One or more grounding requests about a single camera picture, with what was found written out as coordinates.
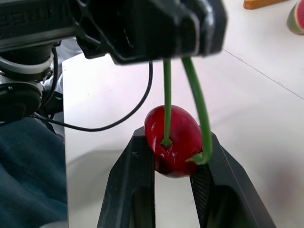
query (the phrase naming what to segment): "red fruit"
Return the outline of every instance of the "red fruit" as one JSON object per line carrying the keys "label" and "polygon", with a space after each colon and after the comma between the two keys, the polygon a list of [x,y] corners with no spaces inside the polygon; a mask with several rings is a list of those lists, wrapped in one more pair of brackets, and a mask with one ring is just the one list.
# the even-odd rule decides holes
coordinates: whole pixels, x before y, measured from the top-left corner
{"label": "red fruit", "polygon": [[186,161],[201,152],[202,135],[194,118],[184,109],[171,106],[170,139],[172,144],[165,148],[161,142],[164,136],[164,106],[151,110],[144,124],[148,144],[154,152],[155,169],[169,177],[190,176],[197,165]]}
{"label": "red fruit", "polygon": [[304,0],[299,0],[290,11],[287,26],[293,33],[304,35]]}

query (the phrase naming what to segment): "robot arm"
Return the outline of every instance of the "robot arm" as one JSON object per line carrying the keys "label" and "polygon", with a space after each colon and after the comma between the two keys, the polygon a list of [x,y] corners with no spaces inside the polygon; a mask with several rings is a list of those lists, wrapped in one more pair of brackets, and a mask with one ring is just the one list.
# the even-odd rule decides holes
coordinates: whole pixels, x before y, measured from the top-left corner
{"label": "robot arm", "polygon": [[217,53],[225,28],[221,0],[2,0],[0,121],[39,109],[62,39],[76,36],[86,58],[129,64]]}

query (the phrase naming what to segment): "person's leg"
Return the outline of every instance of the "person's leg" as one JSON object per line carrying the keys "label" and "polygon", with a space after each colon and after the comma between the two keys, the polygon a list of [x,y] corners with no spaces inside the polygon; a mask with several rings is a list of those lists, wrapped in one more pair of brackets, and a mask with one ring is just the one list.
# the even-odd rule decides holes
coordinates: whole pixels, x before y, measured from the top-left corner
{"label": "person's leg", "polygon": [[0,127],[0,223],[38,228],[67,220],[65,150],[35,119]]}

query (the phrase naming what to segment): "black plastic housing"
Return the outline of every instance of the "black plastic housing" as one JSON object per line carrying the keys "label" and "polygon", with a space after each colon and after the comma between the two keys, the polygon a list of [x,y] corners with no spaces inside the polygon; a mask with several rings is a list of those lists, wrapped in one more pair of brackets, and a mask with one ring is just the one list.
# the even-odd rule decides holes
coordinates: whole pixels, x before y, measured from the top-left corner
{"label": "black plastic housing", "polygon": [[207,56],[221,50],[221,0],[68,0],[86,58],[110,53],[127,64]]}
{"label": "black plastic housing", "polygon": [[0,52],[75,35],[65,0],[0,0]]}
{"label": "black plastic housing", "polygon": [[[190,177],[201,228],[275,228],[243,167],[219,144]],[[143,127],[113,166],[98,228],[155,228],[154,158]]]}

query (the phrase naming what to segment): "white surface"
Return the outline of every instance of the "white surface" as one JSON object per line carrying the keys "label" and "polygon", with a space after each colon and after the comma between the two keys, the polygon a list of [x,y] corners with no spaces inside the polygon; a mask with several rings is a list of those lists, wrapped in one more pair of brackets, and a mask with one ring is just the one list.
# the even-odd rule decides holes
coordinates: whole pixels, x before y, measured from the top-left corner
{"label": "white surface", "polygon": [[[225,49],[246,63],[226,51],[194,61],[211,128],[243,165],[277,227],[302,228],[304,100],[274,78],[287,81],[293,92],[304,93],[304,74],[295,67],[303,62],[303,46],[299,46],[299,37],[285,29],[293,3],[243,13],[242,2],[236,7],[237,2],[227,0],[231,13]],[[280,11],[285,12],[284,20]],[[172,74],[173,104],[197,119],[180,61],[173,62]],[[147,64],[115,66],[109,56],[94,60],[74,57],[64,63],[65,121],[83,127],[110,124],[134,108],[147,81]],[[158,62],[154,64],[151,93],[129,120],[100,133],[66,129],[71,228],[96,227],[112,165],[147,113],[161,104],[163,72]],[[157,228],[199,227],[189,179],[156,175],[156,223]]]}
{"label": "white surface", "polygon": [[243,9],[243,0],[223,0],[229,13],[224,49],[304,98],[304,39],[287,28],[298,0]]}

